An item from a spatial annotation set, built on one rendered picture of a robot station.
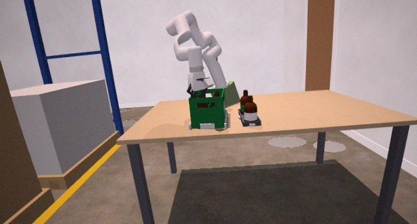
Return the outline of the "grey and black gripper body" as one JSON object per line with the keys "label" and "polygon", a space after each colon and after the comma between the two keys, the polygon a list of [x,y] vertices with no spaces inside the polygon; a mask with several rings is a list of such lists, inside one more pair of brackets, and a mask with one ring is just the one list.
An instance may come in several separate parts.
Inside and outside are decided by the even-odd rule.
{"label": "grey and black gripper body", "polygon": [[202,72],[190,72],[188,73],[188,87],[191,84],[191,90],[190,91],[198,91],[206,89],[205,85],[202,83],[202,81],[197,80],[199,78],[205,78],[204,71]]}

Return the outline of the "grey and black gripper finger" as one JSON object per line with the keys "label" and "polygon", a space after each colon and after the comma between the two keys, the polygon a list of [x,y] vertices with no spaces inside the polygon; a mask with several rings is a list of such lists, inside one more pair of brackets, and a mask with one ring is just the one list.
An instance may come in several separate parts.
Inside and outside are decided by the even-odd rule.
{"label": "grey and black gripper finger", "polygon": [[208,88],[201,90],[201,94],[200,94],[201,98],[204,98],[205,97],[205,94],[206,94],[207,89]]}
{"label": "grey and black gripper finger", "polygon": [[196,97],[196,91],[190,91],[191,90],[191,84],[189,85],[189,87],[188,87],[188,89],[187,89],[187,92],[192,96],[192,98],[197,98]]}

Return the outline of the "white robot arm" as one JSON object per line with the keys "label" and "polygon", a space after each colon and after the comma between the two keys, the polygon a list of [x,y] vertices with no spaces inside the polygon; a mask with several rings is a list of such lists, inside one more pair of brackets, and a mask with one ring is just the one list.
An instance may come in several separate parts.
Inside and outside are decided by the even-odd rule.
{"label": "white robot arm", "polygon": [[[225,80],[223,71],[216,58],[222,53],[222,49],[211,32],[200,31],[195,15],[191,11],[186,11],[182,15],[176,16],[167,25],[166,30],[169,35],[178,35],[174,42],[175,55],[178,61],[188,61],[190,72],[202,72],[203,61],[211,74],[210,77],[199,78],[206,88],[226,88],[229,84]],[[179,45],[188,41],[190,38],[196,46],[180,48]],[[208,47],[203,54],[202,49]],[[188,51],[187,51],[188,50]],[[202,61],[203,59],[203,61]]]}

